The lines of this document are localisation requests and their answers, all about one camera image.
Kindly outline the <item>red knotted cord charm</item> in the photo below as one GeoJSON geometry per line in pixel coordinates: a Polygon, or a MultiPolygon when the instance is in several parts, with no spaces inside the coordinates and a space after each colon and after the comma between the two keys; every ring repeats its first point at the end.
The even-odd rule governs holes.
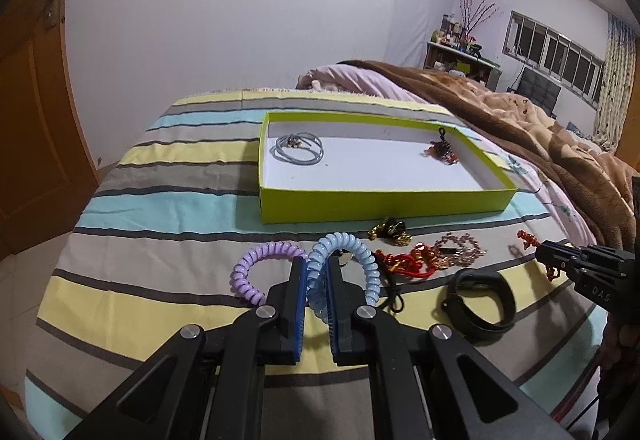
{"type": "Polygon", "coordinates": [[[523,242],[525,249],[535,249],[535,258],[546,269],[546,277],[549,281],[553,281],[561,275],[561,261],[556,256],[556,250],[553,247],[539,241],[534,234],[525,230],[518,230],[516,237],[523,242]]]}

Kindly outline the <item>patterned curtain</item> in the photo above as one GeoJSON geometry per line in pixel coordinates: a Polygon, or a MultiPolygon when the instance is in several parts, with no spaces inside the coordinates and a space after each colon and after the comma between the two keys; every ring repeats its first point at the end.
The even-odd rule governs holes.
{"type": "Polygon", "coordinates": [[[615,152],[622,138],[636,74],[638,37],[620,18],[608,15],[608,43],[598,101],[594,140],[615,152]]]}

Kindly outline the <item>purple branch decoration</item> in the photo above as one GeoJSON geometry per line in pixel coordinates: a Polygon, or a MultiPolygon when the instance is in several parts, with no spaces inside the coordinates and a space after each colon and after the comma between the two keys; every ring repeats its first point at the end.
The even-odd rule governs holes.
{"type": "Polygon", "coordinates": [[[478,26],[487,22],[500,12],[499,7],[488,0],[459,0],[460,18],[463,33],[470,39],[478,26]]]}

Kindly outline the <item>lime green shallow box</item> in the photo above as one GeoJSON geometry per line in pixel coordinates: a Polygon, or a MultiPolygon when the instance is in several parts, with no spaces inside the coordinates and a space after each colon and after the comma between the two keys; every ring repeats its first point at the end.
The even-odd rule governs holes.
{"type": "Polygon", "coordinates": [[[271,224],[502,212],[516,192],[458,127],[312,111],[265,114],[258,186],[271,224]]]}

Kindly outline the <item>black quilted chair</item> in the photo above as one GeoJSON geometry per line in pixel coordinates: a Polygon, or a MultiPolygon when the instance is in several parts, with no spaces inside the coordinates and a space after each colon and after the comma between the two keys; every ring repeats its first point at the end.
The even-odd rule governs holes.
{"type": "Polygon", "coordinates": [[[525,96],[533,104],[541,108],[547,115],[555,118],[554,109],[561,87],[552,82],[544,75],[538,74],[531,68],[525,67],[521,74],[515,92],[520,96],[525,96]]]}

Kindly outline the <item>black fitness band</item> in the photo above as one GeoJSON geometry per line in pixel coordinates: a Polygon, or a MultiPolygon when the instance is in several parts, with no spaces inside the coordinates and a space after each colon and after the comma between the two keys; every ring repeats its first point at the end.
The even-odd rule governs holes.
{"type": "Polygon", "coordinates": [[[515,322],[514,293],[495,271],[459,270],[450,278],[440,308],[451,326],[472,344],[496,342],[515,322]]]}

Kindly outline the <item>orange wooden door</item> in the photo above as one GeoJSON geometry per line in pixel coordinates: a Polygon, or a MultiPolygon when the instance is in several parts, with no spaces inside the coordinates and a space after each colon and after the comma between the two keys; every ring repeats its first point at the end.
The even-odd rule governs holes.
{"type": "Polygon", "coordinates": [[[70,84],[65,0],[50,30],[34,1],[1,11],[3,257],[72,230],[99,183],[70,84]]]}

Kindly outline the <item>brown fleece blanket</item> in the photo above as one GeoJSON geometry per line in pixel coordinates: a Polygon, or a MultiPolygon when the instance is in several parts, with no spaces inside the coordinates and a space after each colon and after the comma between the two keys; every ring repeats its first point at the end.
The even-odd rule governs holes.
{"type": "Polygon", "coordinates": [[[632,180],[639,173],[620,158],[576,140],[525,96],[493,92],[438,70],[375,61],[349,63],[443,106],[500,148],[528,160],[568,195],[599,244],[634,249],[632,180]]]}

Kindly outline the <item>barred window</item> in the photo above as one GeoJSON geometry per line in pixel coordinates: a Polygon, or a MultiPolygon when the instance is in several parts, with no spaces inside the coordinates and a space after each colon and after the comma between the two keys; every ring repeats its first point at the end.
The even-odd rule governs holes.
{"type": "Polygon", "coordinates": [[[512,12],[502,53],[521,63],[515,92],[525,67],[544,75],[562,89],[595,108],[602,82],[603,61],[556,30],[528,16],[512,12]]]}

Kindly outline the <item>cluttered shelf desk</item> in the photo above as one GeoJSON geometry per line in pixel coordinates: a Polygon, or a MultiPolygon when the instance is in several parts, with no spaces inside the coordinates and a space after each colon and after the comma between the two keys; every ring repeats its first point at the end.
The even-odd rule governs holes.
{"type": "Polygon", "coordinates": [[[461,75],[495,91],[501,76],[500,65],[482,55],[482,46],[452,14],[442,16],[442,24],[427,43],[424,68],[461,75]]]}

